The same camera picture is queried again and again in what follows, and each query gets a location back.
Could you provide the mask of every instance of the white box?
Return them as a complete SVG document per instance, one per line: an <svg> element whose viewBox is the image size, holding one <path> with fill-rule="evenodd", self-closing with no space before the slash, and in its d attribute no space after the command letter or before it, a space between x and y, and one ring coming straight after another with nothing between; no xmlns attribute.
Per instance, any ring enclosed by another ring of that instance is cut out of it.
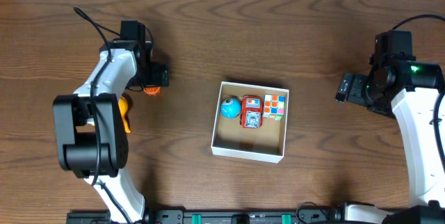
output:
<svg viewBox="0 0 445 224"><path fill-rule="evenodd" d="M256 95L264 99L266 94L285 96L284 116L280 121L263 118L259 129L246 129L239 123L240 116L234 119L221 116L220 105L224 99L237 97L241 102L245 95ZM221 82L211 139L213 154L278 163L284 157L288 107L287 89Z"/></svg>

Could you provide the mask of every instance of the rubik's cube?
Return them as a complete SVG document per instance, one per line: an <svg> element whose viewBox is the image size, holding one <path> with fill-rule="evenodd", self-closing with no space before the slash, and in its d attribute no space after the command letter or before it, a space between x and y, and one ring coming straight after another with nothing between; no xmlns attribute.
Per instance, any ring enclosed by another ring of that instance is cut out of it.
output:
<svg viewBox="0 0 445 224"><path fill-rule="evenodd" d="M284 96L265 95L263 117L281 120L284 115Z"/></svg>

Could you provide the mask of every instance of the brown tabletop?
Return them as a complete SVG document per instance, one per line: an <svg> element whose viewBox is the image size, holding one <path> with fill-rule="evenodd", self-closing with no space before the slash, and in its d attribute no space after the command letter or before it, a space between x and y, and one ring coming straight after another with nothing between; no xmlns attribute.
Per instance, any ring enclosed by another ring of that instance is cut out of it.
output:
<svg viewBox="0 0 445 224"><path fill-rule="evenodd" d="M154 34L154 58L170 64L158 97L127 92L127 167L150 206L407 206L397 122L334 96L343 73L368 73L375 35L443 15L445 0L0 0L0 223L64 223L69 210L105 209L56 157L52 101L88 78L103 44L72 6L115 30L138 19ZM445 65L445 25L401 29L413 33L418 61ZM278 164L212 155L221 81L290 90Z"/></svg>

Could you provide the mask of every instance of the red toy car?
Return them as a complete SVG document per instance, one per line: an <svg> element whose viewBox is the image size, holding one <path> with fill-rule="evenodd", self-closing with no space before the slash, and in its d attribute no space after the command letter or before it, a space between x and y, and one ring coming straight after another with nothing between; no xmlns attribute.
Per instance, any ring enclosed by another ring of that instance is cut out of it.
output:
<svg viewBox="0 0 445 224"><path fill-rule="evenodd" d="M247 95L241 104L240 124L244 128L259 129L263 124L263 100L255 95Z"/></svg>

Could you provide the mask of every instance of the blue toy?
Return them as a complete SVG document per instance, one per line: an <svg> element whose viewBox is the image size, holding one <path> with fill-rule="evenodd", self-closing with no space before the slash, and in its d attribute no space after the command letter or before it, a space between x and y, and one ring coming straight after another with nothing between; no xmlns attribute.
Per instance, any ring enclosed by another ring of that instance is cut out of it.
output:
<svg viewBox="0 0 445 224"><path fill-rule="evenodd" d="M240 112L241 104L236 98L225 99L221 103L221 114L226 118L236 118Z"/></svg>

